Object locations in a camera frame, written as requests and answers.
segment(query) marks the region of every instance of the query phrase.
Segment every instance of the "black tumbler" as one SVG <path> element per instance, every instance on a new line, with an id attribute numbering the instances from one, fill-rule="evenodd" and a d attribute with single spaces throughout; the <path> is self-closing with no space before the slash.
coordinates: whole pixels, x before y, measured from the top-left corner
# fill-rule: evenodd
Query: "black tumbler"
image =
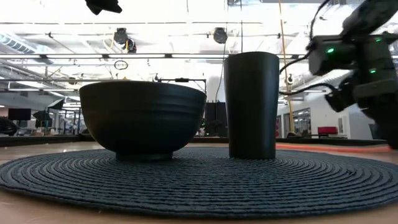
<path id="1" fill-rule="evenodd" d="M 246 52 L 224 62 L 229 156 L 274 159 L 279 57 Z"/>

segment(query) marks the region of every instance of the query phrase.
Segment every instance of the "table surface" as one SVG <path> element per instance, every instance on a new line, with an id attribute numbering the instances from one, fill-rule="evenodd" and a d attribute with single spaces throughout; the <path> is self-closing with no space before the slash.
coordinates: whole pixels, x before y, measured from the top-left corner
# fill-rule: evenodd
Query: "table surface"
<path id="1" fill-rule="evenodd" d="M 227 146 L 226 144 L 190 144 L 188 146 Z M 95 142 L 75 142 L 65 144 L 46 144 L 35 146 L 17 146 L 0 148 L 0 164 L 25 156 L 38 154 L 100 149 Z M 398 151 L 374 153 L 343 153 L 331 152 L 343 156 L 363 157 L 398 164 Z M 203 221 L 203 220 L 175 220 L 137 217 L 100 210 L 76 208 L 68 205 L 46 202 L 34 198 L 14 195 L 0 191 L 0 223 L 2 224 L 204 224 L 204 223 L 266 223 L 266 224 L 384 224 L 398 223 L 398 204 L 365 212 L 355 212 L 344 215 L 329 215 L 310 218 L 290 218 L 281 220 L 253 220 L 253 221 Z"/>

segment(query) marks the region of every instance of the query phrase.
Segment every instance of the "television screen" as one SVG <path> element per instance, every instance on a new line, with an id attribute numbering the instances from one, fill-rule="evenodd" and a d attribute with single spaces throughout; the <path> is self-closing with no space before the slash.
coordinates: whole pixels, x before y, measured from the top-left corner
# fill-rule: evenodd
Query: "television screen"
<path id="1" fill-rule="evenodd" d="M 8 119 L 11 121 L 30 121 L 32 116 L 31 109 L 9 108 Z"/>

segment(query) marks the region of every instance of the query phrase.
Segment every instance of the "bowl base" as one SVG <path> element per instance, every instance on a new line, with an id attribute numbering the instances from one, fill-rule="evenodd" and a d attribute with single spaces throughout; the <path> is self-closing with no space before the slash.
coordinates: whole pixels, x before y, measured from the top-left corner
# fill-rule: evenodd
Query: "bowl base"
<path id="1" fill-rule="evenodd" d="M 122 162 L 128 161 L 163 161 L 172 159 L 173 153 L 159 153 L 159 154 L 118 154 L 116 159 Z"/>

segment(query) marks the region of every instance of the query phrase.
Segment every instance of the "woven placemat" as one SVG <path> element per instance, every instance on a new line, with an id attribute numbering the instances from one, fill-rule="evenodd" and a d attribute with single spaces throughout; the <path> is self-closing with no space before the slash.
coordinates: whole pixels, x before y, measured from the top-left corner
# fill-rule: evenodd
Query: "woven placemat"
<path id="1" fill-rule="evenodd" d="M 0 187 L 138 215 L 299 217 L 396 202 L 398 166 L 300 151 L 277 151 L 273 160 L 229 159 L 224 147 L 186 147 L 171 161 L 119 162 L 110 151 L 92 150 L 3 164 Z"/>

